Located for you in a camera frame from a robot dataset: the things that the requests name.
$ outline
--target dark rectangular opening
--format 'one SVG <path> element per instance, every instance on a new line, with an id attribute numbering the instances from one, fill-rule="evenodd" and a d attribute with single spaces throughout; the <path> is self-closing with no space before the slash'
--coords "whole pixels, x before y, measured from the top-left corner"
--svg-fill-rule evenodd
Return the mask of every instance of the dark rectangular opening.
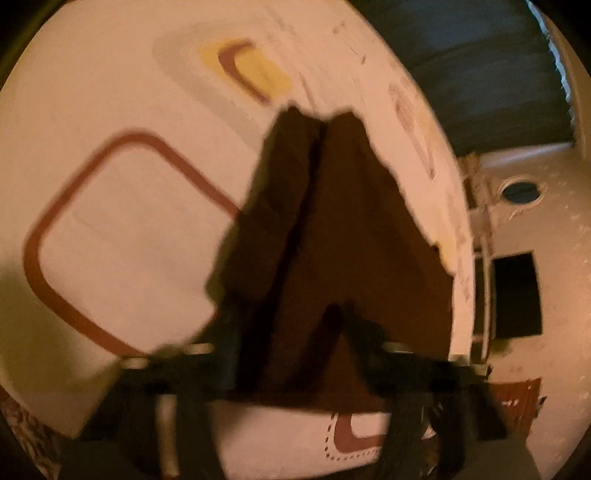
<path id="1" fill-rule="evenodd" d="M 540 335 L 542 311 L 532 252 L 495 258 L 495 338 Z"/>
<path id="2" fill-rule="evenodd" d="M 470 348 L 470 363 L 479 365 L 482 363 L 482 342 L 472 342 Z"/>
<path id="3" fill-rule="evenodd" d="M 475 298 L 474 298 L 474 335 L 484 333 L 484 269 L 482 259 L 474 260 Z"/>

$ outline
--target white wall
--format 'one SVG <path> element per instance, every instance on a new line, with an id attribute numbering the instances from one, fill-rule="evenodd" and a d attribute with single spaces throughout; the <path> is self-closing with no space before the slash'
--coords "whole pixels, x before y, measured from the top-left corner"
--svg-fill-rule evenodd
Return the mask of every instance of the white wall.
<path id="1" fill-rule="evenodd" d="M 495 256 L 533 251 L 543 310 L 541 336 L 493 355 L 492 381 L 542 378 L 548 399 L 528 446 L 544 479 L 570 456 L 591 421 L 591 167 L 563 145 L 518 158 L 483 155 L 493 192 L 512 176 L 541 182 L 539 204 L 495 208 Z"/>

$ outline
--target brown curved mark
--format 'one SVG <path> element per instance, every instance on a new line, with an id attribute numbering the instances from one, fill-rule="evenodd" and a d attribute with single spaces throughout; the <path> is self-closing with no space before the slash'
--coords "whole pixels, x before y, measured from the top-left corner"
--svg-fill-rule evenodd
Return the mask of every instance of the brown curved mark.
<path id="1" fill-rule="evenodd" d="M 429 178 L 435 179 L 435 162 L 433 161 L 433 150 L 431 150 L 431 144 L 427 140 L 427 158 L 429 159 Z"/>
<path id="2" fill-rule="evenodd" d="M 256 48 L 255 44 L 251 40 L 244 40 L 240 43 L 235 43 L 229 47 L 220 50 L 217 54 L 217 60 L 230 77 L 236 80 L 242 88 L 250 93 L 254 98 L 264 105 L 271 103 L 271 98 L 265 95 L 263 92 L 258 90 L 251 82 L 249 82 L 242 73 L 236 68 L 236 55 L 245 48 Z"/>
<path id="3" fill-rule="evenodd" d="M 143 355 L 143 352 L 103 330 L 56 292 L 43 275 L 39 256 L 40 246 L 45 235 L 64 209 L 72 202 L 81 187 L 92 178 L 99 167 L 109 160 L 110 156 L 126 145 L 144 145 L 156 150 L 170 166 L 181 173 L 197 190 L 230 217 L 234 218 L 239 212 L 238 207 L 230 198 L 196 170 L 184 157 L 168 146 L 161 138 L 147 132 L 127 132 L 108 143 L 74 176 L 58 198 L 47 208 L 35 227 L 33 227 L 24 246 L 23 264 L 27 282 L 35 295 L 62 320 L 105 350 L 120 356 Z"/>
<path id="4" fill-rule="evenodd" d="M 411 139 L 411 142 L 413 143 L 413 147 L 414 147 L 415 151 L 417 152 L 418 156 L 421 157 L 421 163 L 423 164 L 423 167 L 425 168 L 425 172 L 427 173 L 429 180 L 434 180 L 435 179 L 435 167 L 433 166 L 433 155 L 431 154 L 431 151 L 428 150 L 428 153 L 425 155 L 425 152 L 423 151 L 421 144 L 414 136 L 414 132 L 410 132 L 410 139 Z"/>
<path id="5" fill-rule="evenodd" d="M 381 447 L 386 435 L 357 437 L 351 426 L 351 415 L 339 415 L 335 423 L 335 448 L 341 453 L 352 453 L 368 448 Z"/>

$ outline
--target dark brown cloth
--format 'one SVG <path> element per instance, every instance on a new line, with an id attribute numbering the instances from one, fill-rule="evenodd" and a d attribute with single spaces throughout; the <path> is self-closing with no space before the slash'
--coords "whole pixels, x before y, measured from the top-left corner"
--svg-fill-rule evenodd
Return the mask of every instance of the dark brown cloth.
<path id="1" fill-rule="evenodd" d="M 446 359 L 453 279 L 353 113 L 324 123 L 290 107 L 268 142 L 267 182 L 221 275 L 255 309 L 239 385 L 274 406 L 381 411 L 330 306 L 353 300 L 392 341 Z"/>

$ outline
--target round hole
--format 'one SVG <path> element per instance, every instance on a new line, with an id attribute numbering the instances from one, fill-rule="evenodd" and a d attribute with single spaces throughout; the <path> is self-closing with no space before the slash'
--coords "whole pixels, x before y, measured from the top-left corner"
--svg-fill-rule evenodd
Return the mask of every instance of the round hole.
<path id="1" fill-rule="evenodd" d="M 503 198 L 515 205 L 527 205 L 540 198 L 540 189 L 532 181 L 516 181 L 507 185 L 502 192 Z"/>

